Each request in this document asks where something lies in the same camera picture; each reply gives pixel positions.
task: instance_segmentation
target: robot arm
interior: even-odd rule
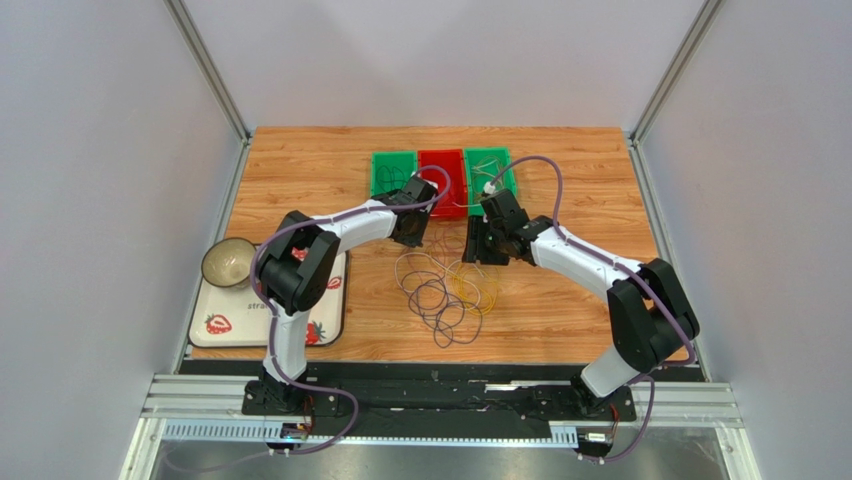
[[[304,226],[271,242],[256,267],[263,295],[280,312],[263,361],[269,376],[286,382],[274,368],[273,355],[287,377],[295,379],[305,371],[308,317],[325,293],[337,255],[382,238],[410,247],[422,245],[432,206],[400,212],[389,211],[387,206],[423,203],[436,193],[433,184],[415,176],[393,194],[377,195],[359,207],[334,215],[307,217],[293,211],[284,217],[278,231],[295,224]],[[342,220],[330,221],[341,217]],[[293,255],[294,249],[307,251],[303,260]]]
[[[580,413],[601,411],[615,390],[650,373],[682,346],[662,312],[645,305],[646,294],[636,278],[662,300],[688,339],[698,335],[689,301],[665,261],[642,264],[621,258],[560,227],[566,241],[553,228],[552,219],[530,220],[508,190],[481,204],[486,216],[469,219],[464,261],[506,265],[510,258],[521,259],[565,275],[608,303],[613,345],[572,380]]]

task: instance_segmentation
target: strawberry print tray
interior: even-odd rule
[[[347,255],[338,255],[331,269],[325,294],[311,310],[305,344],[322,346],[334,342],[343,330]],[[196,347],[266,346],[269,310],[251,287],[217,288],[201,280],[189,341]]]

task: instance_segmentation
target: beige bowl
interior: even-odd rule
[[[249,284],[251,259],[257,248],[245,238],[226,238],[210,247],[201,261],[201,276],[220,288],[243,288]]]

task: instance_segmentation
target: wooden table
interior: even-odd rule
[[[565,176],[560,221],[618,255],[648,261],[656,248],[622,132],[615,128],[259,128],[227,236],[261,242],[298,209],[333,213],[369,197],[371,153],[507,146],[512,158],[541,154]],[[518,200],[531,217],[550,216],[556,178],[544,162],[515,169]],[[466,221],[430,222],[428,239]],[[308,358],[353,361],[586,363],[611,343],[606,305],[570,280],[523,262],[501,267],[499,294],[479,337],[439,348],[394,280],[400,245],[376,241],[351,251],[344,330]],[[459,336],[472,333],[463,330]],[[264,348],[201,349],[195,358],[262,358]]]

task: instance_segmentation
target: gray wall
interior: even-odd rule
[[[238,142],[160,1],[0,6],[0,477],[117,477]]]
[[[187,0],[246,122],[632,128],[702,0]]]
[[[848,478],[852,3],[727,2],[644,146],[767,479]]]

